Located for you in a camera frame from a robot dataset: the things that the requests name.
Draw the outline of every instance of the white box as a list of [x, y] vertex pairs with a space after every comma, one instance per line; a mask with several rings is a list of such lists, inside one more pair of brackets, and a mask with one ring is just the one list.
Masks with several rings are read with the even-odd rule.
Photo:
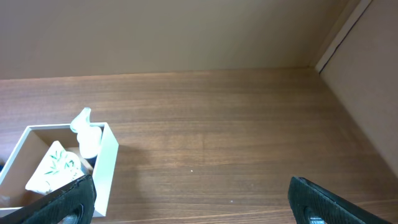
[[[104, 217], [108, 207], [114, 166], [119, 144], [107, 123], [91, 123], [103, 130], [93, 180], [97, 192], [94, 217]], [[43, 195], [25, 190], [40, 161], [54, 141], [68, 150], [78, 147], [76, 134], [70, 124], [35, 125], [26, 127], [10, 158], [0, 173], [0, 217], [27, 206]]]

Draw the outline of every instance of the dark green object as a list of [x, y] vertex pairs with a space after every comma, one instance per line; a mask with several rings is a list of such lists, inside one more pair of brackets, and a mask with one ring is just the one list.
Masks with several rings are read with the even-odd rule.
[[96, 191], [91, 175], [85, 175], [0, 219], [0, 223], [89, 224], [94, 213]]
[[303, 177], [292, 177], [288, 198], [298, 224], [389, 223]]

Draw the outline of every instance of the beige wall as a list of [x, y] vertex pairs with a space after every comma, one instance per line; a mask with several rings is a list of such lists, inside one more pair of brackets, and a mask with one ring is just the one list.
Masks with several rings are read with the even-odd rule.
[[347, 1], [2, 0], [0, 78], [306, 67]]
[[398, 1], [374, 0], [322, 72], [398, 175]]

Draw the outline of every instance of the wood grain surface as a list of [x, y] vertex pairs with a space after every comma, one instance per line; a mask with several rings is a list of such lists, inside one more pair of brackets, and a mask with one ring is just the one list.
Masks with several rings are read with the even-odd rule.
[[398, 181], [313, 71], [231, 70], [0, 80], [0, 155], [24, 128], [84, 106], [120, 143], [93, 223], [295, 223], [306, 177], [398, 222]]

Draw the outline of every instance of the white ceramic item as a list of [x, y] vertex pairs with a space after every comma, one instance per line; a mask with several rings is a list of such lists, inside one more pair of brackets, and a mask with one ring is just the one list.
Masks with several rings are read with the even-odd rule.
[[55, 141], [44, 155], [25, 189], [46, 195], [84, 174], [79, 157], [73, 152], [67, 152], [59, 141]]

